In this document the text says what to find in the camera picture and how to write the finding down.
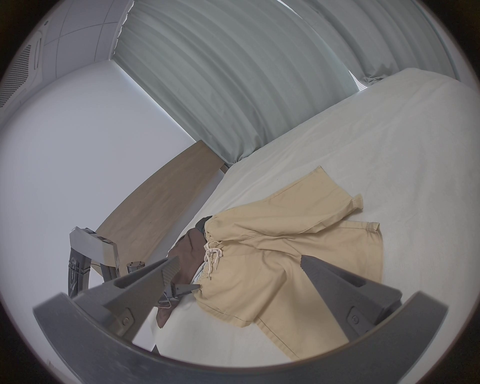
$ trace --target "maroon cloth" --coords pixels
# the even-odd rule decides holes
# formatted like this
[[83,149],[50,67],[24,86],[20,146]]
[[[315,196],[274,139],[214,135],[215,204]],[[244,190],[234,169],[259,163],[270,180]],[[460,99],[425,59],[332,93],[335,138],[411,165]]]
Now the maroon cloth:
[[[189,229],[168,252],[167,257],[178,256],[180,259],[180,272],[172,279],[174,284],[190,284],[200,265],[204,262],[205,248],[207,243],[203,233],[197,228]],[[156,323],[162,328],[170,314],[178,305],[172,302],[171,308],[158,308]]]

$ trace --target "curtain fold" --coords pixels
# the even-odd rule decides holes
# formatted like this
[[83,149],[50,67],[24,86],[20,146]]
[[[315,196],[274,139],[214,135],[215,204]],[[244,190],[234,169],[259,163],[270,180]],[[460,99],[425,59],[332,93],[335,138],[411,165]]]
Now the curtain fold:
[[358,91],[276,0],[137,0],[113,59],[229,165]]
[[283,0],[363,84],[405,68],[455,78],[445,48],[414,0]]

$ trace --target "metal cylinder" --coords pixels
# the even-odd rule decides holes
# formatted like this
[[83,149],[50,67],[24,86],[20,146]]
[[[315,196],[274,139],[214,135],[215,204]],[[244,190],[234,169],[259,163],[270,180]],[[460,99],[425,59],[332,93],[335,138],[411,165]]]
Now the metal cylinder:
[[127,264],[127,271],[128,273],[132,273],[137,269],[143,268],[144,266],[145,266],[145,263],[143,261],[133,261]]

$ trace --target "headboard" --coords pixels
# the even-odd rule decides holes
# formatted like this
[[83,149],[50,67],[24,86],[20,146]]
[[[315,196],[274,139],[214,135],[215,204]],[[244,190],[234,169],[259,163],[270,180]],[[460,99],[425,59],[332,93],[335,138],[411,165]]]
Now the headboard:
[[[126,265],[146,262],[189,204],[224,162],[198,141],[170,160],[123,202],[98,227],[97,233],[117,244],[120,275]],[[101,274],[100,268],[92,266]]]

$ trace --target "bed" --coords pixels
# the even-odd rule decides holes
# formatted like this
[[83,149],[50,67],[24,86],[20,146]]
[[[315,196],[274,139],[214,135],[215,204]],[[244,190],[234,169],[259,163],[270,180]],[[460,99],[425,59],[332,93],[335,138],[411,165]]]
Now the bed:
[[[449,306],[427,352],[403,378],[420,379],[460,332],[480,292],[480,95],[449,77],[406,69],[343,100],[234,164],[180,234],[202,217],[276,192],[318,166],[380,222],[383,283]],[[167,324],[150,317],[160,354],[198,364],[289,362],[256,325],[236,328],[183,299]]]

